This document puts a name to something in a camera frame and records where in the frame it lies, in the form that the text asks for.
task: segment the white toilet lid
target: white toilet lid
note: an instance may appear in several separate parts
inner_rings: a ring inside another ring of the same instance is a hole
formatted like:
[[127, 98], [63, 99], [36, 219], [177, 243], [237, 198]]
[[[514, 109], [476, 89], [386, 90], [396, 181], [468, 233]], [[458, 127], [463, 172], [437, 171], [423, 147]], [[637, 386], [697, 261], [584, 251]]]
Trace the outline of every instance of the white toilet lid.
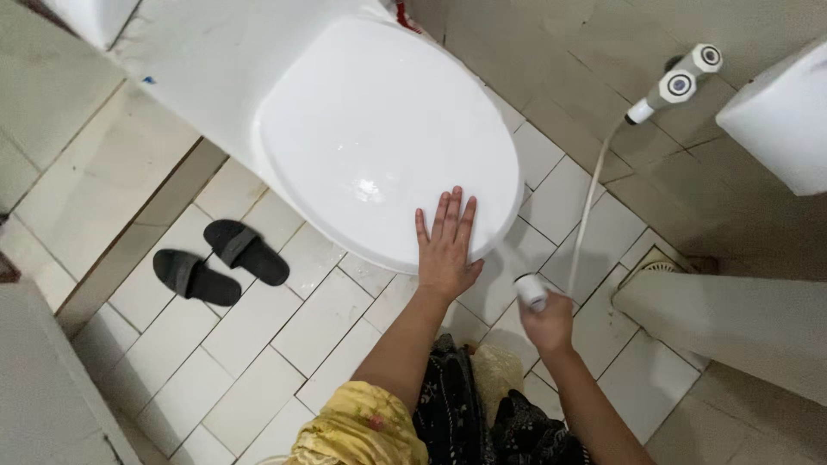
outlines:
[[414, 212], [430, 229], [442, 191], [461, 185], [478, 199], [472, 260], [503, 239], [522, 199], [514, 144], [478, 81], [396, 25], [332, 24], [274, 87], [256, 127], [305, 218], [394, 271], [417, 272]]

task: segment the black slipper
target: black slipper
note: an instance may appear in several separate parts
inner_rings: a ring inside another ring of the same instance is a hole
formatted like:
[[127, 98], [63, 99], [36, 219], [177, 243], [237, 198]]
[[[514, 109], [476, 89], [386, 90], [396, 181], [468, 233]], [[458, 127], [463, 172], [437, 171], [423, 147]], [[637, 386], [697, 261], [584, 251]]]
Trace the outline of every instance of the black slipper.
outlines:
[[231, 269], [240, 266], [267, 285], [281, 285], [290, 274], [287, 262], [257, 232], [238, 221], [213, 221], [204, 229], [204, 239]]
[[185, 299], [196, 298], [210, 304], [231, 307], [241, 298], [236, 280], [210, 270], [204, 260], [188, 252], [163, 249], [152, 257], [158, 279]]

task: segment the yellow floral fabric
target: yellow floral fabric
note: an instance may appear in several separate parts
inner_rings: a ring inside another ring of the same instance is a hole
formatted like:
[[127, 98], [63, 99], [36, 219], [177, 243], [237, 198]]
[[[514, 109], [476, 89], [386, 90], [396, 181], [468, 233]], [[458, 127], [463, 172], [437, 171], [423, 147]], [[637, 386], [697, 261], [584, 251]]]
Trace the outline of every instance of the yellow floral fabric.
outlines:
[[428, 450], [395, 395], [363, 381], [339, 387], [290, 451], [298, 465], [426, 465]]

